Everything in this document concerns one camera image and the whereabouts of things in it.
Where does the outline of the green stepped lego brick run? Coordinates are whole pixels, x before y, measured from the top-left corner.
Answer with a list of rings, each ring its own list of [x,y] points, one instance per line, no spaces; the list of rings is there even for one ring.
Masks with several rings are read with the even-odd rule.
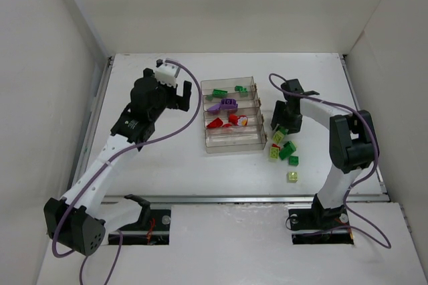
[[[212,95],[215,98],[225,98],[228,95],[228,91],[220,90],[220,89],[214,89],[212,92]]]

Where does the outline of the red rectangular lego brick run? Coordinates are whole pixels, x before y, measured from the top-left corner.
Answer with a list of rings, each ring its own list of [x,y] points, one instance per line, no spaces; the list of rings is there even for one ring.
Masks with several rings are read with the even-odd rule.
[[[212,128],[220,128],[223,126],[223,121],[220,118],[216,118],[214,120],[212,120],[208,125],[207,128],[208,129],[212,129]]]

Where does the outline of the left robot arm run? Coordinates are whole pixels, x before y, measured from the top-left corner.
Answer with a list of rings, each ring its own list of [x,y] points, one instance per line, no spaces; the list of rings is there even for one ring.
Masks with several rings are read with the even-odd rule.
[[[150,202],[140,196],[126,195],[110,209],[102,209],[101,203],[121,170],[143,146],[154,143],[151,136],[161,114],[166,109],[190,109],[192,83],[184,81],[183,93],[177,94],[177,78],[183,69],[170,60],[159,61],[153,70],[144,69],[100,154],[60,199],[47,201],[43,212],[55,257],[62,256],[58,244],[91,256],[113,231],[148,223]]]

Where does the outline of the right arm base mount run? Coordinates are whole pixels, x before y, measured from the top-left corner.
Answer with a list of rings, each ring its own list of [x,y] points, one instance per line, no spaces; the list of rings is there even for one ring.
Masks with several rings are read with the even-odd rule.
[[[348,215],[343,207],[332,213],[292,208],[288,214],[288,228],[294,245],[354,244]]]

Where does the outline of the green and lime brick top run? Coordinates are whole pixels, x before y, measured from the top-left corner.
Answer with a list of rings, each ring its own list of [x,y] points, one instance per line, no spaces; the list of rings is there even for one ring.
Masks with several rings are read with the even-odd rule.
[[[275,144],[279,144],[280,142],[283,141],[283,139],[285,138],[285,136],[288,134],[288,129],[280,126],[278,127],[278,129],[275,131],[272,140]]]

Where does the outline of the red flower lego brick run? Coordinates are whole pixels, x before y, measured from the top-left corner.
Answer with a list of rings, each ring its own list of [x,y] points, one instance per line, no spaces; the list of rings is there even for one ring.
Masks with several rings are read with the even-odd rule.
[[[248,117],[245,115],[241,115],[237,117],[236,125],[237,126],[247,126],[248,123]]]

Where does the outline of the purple lego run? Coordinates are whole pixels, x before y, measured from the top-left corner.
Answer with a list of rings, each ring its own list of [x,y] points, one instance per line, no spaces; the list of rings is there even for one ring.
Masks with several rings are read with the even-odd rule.
[[[214,104],[207,109],[207,112],[209,112],[210,114],[218,114],[221,111],[221,107],[222,103]]]

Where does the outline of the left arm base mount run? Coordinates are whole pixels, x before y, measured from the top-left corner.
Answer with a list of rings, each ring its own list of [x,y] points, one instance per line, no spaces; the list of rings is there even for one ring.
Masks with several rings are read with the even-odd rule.
[[[119,229],[122,232],[122,244],[124,246],[169,245],[171,208],[152,208],[149,201],[132,194],[124,196],[124,199],[137,203],[141,212],[136,222]]]

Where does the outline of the purple lotus lego brick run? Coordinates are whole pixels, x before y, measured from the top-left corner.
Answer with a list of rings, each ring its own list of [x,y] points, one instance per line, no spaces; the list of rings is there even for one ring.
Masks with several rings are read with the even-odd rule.
[[[228,112],[235,112],[238,109],[238,103],[233,98],[223,98],[220,101],[220,109]]]

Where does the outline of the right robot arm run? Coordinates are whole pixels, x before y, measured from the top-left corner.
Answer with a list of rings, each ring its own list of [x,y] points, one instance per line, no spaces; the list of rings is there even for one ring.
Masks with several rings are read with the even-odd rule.
[[[329,132],[332,163],[311,207],[290,210],[292,230],[336,227],[340,216],[346,214],[344,203],[355,179],[362,170],[375,166],[379,158],[371,115],[365,110],[355,111],[318,99],[317,92],[305,91],[297,79],[285,80],[280,90],[284,100],[276,102],[271,128],[296,134],[301,130],[303,118],[311,118]]]

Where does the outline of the red lego cluster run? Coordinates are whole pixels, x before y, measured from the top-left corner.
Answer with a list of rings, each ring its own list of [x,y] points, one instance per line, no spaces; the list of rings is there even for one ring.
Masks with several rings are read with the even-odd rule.
[[[231,127],[238,125],[239,117],[236,114],[230,114],[228,118],[228,122],[225,122],[222,127]]]

